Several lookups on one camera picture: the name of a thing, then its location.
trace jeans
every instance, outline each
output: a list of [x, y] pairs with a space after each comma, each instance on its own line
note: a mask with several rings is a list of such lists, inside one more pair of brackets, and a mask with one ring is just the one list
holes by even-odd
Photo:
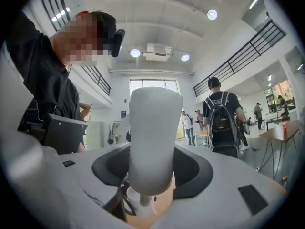
[[187, 134], [187, 138], [189, 139], [189, 144], [191, 144], [191, 137], [192, 137], [192, 143], [195, 144], [193, 128], [186, 129], [186, 134]]
[[262, 129], [262, 122], [263, 122], [263, 118], [258, 118], [257, 119], [257, 123], [258, 123], [258, 129]]

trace backpack strap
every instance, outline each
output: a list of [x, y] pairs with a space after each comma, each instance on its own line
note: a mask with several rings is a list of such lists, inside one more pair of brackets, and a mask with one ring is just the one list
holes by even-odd
[[221, 96], [221, 104], [223, 106], [226, 106], [227, 105], [227, 102], [228, 102], [228, 96], [229, 96], [229, 92], [223, 92], [222, 96]]
[[215, 104], [213, 103], [213, 101], [208, 97], [206, 100], [205, 100], [207, 106], [209, 107], [209, 109], [213, 109]]

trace person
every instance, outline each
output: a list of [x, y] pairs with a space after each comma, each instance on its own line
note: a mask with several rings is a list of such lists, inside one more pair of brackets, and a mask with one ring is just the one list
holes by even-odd
[[263, 115], [262, 115], [262, 108], [260, 108], [260, 103], [256, 103], [256, 106], [254, 107], [254, 114], [257, 118], [258, 123], [258, 129], [262, 130], [262, 122], [263, 122]]
[[252, 126], [253, 125], [253, 122], [251, 121], [251, 117], [249, 117], [249, 119], [247, 120], [247, 125], [248, 126]]
[[84, 120], [87, 115], [89, 114], [90, 110], [91, 110], [91, 106], [89, 104], [85, 104], [85, 103], [79, 103], [80, 108], [82, 108], [81, 111], [81, 120]]
[[[214, 104], [221, 104], [222, 102], [222, 96], [223, 92], [220, 91], [221, 84], [216, 77], [212, 77], [208, 81], [208, 86], [209, 89], [211, 90], [211, 95], [209, 96], [209, 99], [214, 103]], [[210, 116], [210, 111], [209, 107], [207, 105], [208, 98], [203, 102], [203, 124], [208, 125], [208, 119]], [[226, 109], [228, 110], [231, 119], [234, 120], [234, 115], [236, 113], [237, 119], [241, 121], [241, 123], [245, 123], [246, 119], [244, 117], [243, 110], [239, 104], [239, 101], [237, 99], [237, 96], [234, 93], [229, 93], [227, 96], [227, 104], [226, 104]], [[249, 147], [244, 145], [241, 147], [241, 150], [246, 150]]]
[[[200, 110], [196, 110], [195, 112], [197, 113], [197, 120], [195, 122], [199, 123], [200, 131], [206, 130], [206, 127], [203, 124], [203, 114], [200, 113]], [[207, 136], [203, 137], [203, 145], [204, 146], [207, 146], [207, 139], [208, 139]]]
[[281, 117], [282, 117], [282, 120], [285, 121], [285, 120], [289, 120], [289, 111], [288, 111], [288, 104], [286, 102], [286, 100], [281, 96], [279, 95], [277, 97], [277, 99], [280, 100], [280, 107], [278, 109], [278, 111], [280, 112], [281, 114]]
[[193, 145], [195, 145], [195, 140], [194, 140], [194, 133], [193, 133], [193, 118], [189, 116], [188, 114], [185, 113], [185, 111], [182, 111], [182, 121], [181, 123], [183, 124], [187, 138], [189, 140], [189, 145], [191, 145], [191, 139]]
[[[81, 12], [48, 37], [19, 13], [6, 38], [7, 49], [37, 101], [39, 119], [51, 113], [81, 120], [79, 94], [66, 67], [102, 52], [116, 32], [115, 23], [113, 16], [103, 12]], [[82, 142], [78, 151], [85, 151]]]

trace table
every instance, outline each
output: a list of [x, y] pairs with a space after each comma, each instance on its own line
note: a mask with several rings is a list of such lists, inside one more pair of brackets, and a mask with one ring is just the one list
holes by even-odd
[[208, 130], [195, 133], [195, 145], [197, 146], [197, 136], [208, 136]]
[[[283, 143], [285, 143], [284, 154], [283, 154], [283, 157], [284, 157], [288, 141], [290, 139], [292, 139], [293, 143], [295, 145], [294, 135], [300, 129], [300, 123], [299, 123], [298, 120], [285, 121], [285, 123], [286, 123], [286, 128], [287, 128], [286, 132], [284, 132], [284, 130], [283, 130], [283, 125], [278, 125], [277, 127], [272, 128], [269, 131], [259, 135], [259, 137], [261, 137], [261, 138], [268, 139], [268, 142], [267, 142], [266, 151], [265, 151], [263, 160], [261, 162], [261, 165], [256, 168], [256, 171], [260, 171], [265, 166], [265, 164], [270, 160], [270, 158], [272, 156], [272, 161], [273, 161], [272, 178], [273, 178], [273, 180], [275, 180], [275, 178], [276, 178], [278, 167], [279, 167], [279, 164], [280, 164], [280, 161], [281, 161]], [[274, 146], [274, 149], [273, 149], [273, 146], [272, 146], [272, 140], [277, 142], [277, 144]], [[269, 142], [271, 144], [271, 154], [269, 155], [269, 157], [267, 158], [267, 160], [264, 163], [264, 159], [265, 159], [265, 156], [266, 156], [266, 153], [267, 153], [267, 150], [268, 150]], [[279, 157], [279, 160], [278, 160], [276, 173], [274, 175], [274, 151], [278, 148], [277, 145], [280, 145], [280, 157]]]

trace black metal railing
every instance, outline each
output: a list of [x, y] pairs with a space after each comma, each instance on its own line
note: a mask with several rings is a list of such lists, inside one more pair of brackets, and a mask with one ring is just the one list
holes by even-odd
[[92, 62], [82, 62], [81, 67], [90, 78], [109, 96], [111, 87]]
[[217, 77], [220, 82], [223, 82], [246, 67], [256, 58], [262, 56], [264, 52], [275, 45], [284, 36], [286, 36], [285, 32], [270, 20], [253, 38], [250, 39], [250, 41], [238, 50], [237, 53], [193, 87], [196, 97], [209, 89], [208, 81], [210, 78]]
[[[42, 5], [56, 31], [59, 31], [71, 19], [69, 9], [64, 0], [41, 0]], [[82, 62], [81, 67], [90, 78], [109, 96], [111, 87], [105, 81], [99, 70], [92, 62]]]

